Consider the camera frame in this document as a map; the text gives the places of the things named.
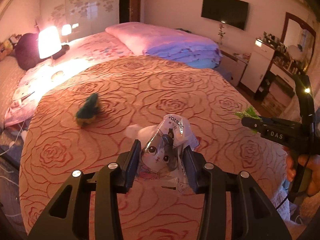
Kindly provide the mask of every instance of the cat eye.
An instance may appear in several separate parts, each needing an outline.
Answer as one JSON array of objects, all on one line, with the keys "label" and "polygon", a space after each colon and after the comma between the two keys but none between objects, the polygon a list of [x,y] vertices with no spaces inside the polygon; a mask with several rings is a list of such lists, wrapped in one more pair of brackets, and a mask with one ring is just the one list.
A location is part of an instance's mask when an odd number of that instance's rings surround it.
[{"label": "cat eye", "polygon": [[154,146],[150,146],[150,147],[148,148],[148,153],[150,153],[150,154],[152,154],[152,155],[156,155],[156,153],[157,153],[157,148],[154,147]]},{"label": "cat eye", "polygon": [[164,163],[169,163],[170,157],[168,155],[164,156],[163,161],[164,161]]}]

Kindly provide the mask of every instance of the plastic bag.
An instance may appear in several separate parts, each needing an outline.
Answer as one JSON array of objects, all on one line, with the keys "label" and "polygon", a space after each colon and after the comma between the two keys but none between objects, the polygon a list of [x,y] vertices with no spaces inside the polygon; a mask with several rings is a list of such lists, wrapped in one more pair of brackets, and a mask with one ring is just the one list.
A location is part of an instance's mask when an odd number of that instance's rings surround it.
[{"label": "plastic bag", "polygon": [[188,179],[182,163],[183,149],[199,145],[188,120],[176,114],[166,115],[158,126],[127,127],[126,135],[142,145],[137,177],[152,186],[182,193]]}]

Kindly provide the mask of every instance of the green plush toy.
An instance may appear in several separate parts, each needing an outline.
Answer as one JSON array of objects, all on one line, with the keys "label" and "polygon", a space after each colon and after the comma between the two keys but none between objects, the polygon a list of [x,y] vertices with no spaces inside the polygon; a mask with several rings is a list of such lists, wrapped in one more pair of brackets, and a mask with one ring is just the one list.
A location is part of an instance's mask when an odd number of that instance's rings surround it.
[{"label": "green plush toy", "polygon": [[98,94],[90,95],[84,105],[76,113],[76,122],[79,126],[92,123],[99,112]]},{"label": "green plush toy", "polygon": [[235,113],[236,116],[238,116],[240,119],[242,119],[243,117],[251,117],[254,119],[259,119],[262,120],[254,111],[253,106],[249,106],[246,110],[242,111],[242,112],[236,112]]}]

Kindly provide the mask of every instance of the black tv screen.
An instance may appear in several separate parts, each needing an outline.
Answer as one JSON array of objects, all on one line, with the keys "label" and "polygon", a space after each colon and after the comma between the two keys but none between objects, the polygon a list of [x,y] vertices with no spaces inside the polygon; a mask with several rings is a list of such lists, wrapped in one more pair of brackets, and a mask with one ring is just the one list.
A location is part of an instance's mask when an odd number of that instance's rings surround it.
[{"label": "black tv screen", "polygon": [[240,0],[203,0],[201,17],[244,30],[249,3]]}]

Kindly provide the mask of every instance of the drawer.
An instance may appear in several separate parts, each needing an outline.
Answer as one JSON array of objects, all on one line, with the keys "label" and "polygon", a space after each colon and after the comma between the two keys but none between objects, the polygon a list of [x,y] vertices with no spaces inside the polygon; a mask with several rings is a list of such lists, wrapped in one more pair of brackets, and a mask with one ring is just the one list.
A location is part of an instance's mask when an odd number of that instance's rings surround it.
[{"label": "drawer", "polygon": [[272,59],[275,53],[275,50],[268,47],[267,45],[261,43],[260,41],[256,40],[256,43],[253,47],[253,51],[261,54],[262,56],[266,57],[267,59]]},{"label": "drawer", "polygon": [[275,74],[276,76],[278,75],[279,77],[281,77],[284,81],[286,81],[288,83],[288,85],[290,87],[293,88],[293,90],[295,91],[296,89],[296,84],[294,83],[293,79],[287,74],[285,73],[282,69],[280,69],[279,67],[277,67],[275,64],[272,64],[270,71]]}]

